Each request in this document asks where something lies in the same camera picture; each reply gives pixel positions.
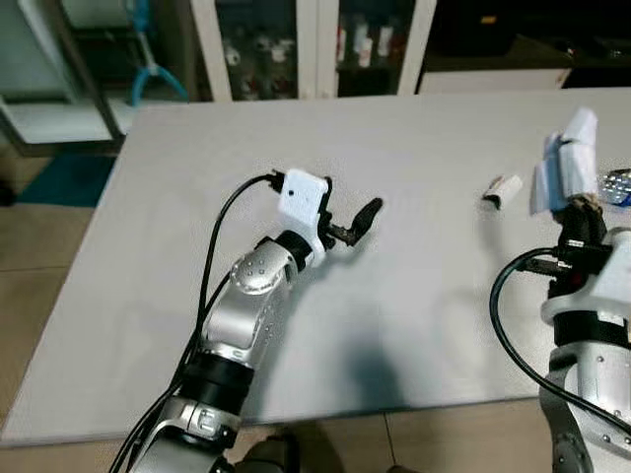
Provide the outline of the crushed white paper roll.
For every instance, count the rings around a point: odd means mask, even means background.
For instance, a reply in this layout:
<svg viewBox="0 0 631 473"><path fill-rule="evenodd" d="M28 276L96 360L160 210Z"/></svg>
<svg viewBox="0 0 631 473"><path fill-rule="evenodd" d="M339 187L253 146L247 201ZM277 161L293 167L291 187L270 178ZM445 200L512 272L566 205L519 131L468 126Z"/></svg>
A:
<svg viewBox="0 0 631 473"><path fill-rule="evenodd" d="M545 139L542 161L533 167L530 212L559 212L569 199L596 197L596 127L598 117L585 106L577 109L560 132Z"/></svg>

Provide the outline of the clear plastic water bottle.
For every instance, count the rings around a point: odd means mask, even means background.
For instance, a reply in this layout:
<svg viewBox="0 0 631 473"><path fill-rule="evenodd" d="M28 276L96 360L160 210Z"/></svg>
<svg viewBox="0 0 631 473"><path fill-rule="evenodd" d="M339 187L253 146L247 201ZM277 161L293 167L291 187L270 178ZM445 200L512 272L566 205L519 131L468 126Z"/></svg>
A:
<svg viewBox="0 0 631 473"><path fill-rule="evenodd" d="M600 178L596 197L605 206L631 206L631 169L613 169Z"/></svg>

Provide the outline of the white folded tissue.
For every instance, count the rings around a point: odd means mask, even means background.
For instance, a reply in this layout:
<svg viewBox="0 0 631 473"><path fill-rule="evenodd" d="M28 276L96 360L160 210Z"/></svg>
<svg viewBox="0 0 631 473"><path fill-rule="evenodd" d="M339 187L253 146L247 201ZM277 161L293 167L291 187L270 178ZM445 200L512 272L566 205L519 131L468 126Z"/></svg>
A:
<svg viewBox="0 0 631 473"><path fill-rule="evenodd" d="M522 178L516 174L497 175L483 190L479 202L487 209L502 211L522 192L523 186Z"/></svg>

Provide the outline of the white glass door cabinet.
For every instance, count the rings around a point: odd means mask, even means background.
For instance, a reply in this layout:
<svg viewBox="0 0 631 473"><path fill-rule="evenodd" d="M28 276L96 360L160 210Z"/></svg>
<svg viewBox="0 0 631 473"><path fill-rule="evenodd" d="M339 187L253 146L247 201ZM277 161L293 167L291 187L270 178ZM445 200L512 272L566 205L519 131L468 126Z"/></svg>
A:
<svg viewBox="0 0 631 473"><path fill-rule="evenodd" d="M418 94L439 0L188 0L212 101Z"/></svg>

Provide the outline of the dark cabinet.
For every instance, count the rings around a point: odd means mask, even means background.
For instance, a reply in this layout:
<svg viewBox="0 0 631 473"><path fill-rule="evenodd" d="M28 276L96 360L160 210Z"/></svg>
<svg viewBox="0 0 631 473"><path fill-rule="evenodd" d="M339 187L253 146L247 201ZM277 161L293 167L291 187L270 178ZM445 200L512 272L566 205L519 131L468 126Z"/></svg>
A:
<svg viewBox="0 0 631 473"><path fill-rule="evenodd" d="M436 0L415 92L630 85L631 0Z"/></svg>

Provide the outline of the blue stand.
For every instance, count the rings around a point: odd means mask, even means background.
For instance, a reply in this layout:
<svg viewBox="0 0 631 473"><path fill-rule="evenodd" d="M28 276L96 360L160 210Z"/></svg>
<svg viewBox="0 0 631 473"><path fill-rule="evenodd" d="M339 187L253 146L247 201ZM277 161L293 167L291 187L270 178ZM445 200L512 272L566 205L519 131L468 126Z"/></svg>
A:
<svg viewBox="0 0 631 473"><path fill-rule="evenodd" d="M129 104L132 107L139 107L143 92L149 78L162 78L168 86L175 90L177 98L184 102L192 99L185 86L181 84L170 69L164 68L155 60L150 32L153 26L152 3L150 0L121 0L123 10L129 18L132 31L135 32L136 40L140 46L143 63L138 67L135 76L132 77L131 89L129 92Z"/></svg>

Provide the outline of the dark left robot foot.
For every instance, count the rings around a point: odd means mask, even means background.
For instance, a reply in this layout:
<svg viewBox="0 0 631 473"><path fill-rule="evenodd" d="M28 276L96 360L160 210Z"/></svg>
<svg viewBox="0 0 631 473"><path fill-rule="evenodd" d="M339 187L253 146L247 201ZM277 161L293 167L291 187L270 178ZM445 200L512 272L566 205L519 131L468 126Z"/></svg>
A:
<svg viewBox="0 0 631 473"><path fill-rule="evenodd" d="M298 439L281 433L259 441L233 464L233 473L302 473Z"/></svg>

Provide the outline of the teal floor mat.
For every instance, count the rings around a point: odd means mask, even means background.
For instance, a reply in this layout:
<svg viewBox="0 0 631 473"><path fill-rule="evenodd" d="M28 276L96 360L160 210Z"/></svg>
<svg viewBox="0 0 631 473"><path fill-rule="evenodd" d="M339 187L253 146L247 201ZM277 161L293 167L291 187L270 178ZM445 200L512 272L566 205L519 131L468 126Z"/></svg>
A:
<svg viewBox="0 0 631 473"><path fill-rule="evenodd" d="M95 208L112 175L114 155L59 154L18 194L22 204Z"/></svg>

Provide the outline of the grey metal shelf rack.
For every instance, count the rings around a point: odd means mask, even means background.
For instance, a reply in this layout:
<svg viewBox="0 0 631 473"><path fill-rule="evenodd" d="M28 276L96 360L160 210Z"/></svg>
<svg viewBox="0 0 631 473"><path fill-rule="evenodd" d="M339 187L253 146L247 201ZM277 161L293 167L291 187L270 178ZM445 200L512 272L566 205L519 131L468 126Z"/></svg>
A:
<svg viewBox="0 0 631 473"><path fill-rule="evenodd" d="M155 60L197 101L199 51L188 0L150 3ZM152 77L140 106L130 106L141 63L121 0L0 0L0 140L23 152L117 143L141 109L188 103Z"/></svg>

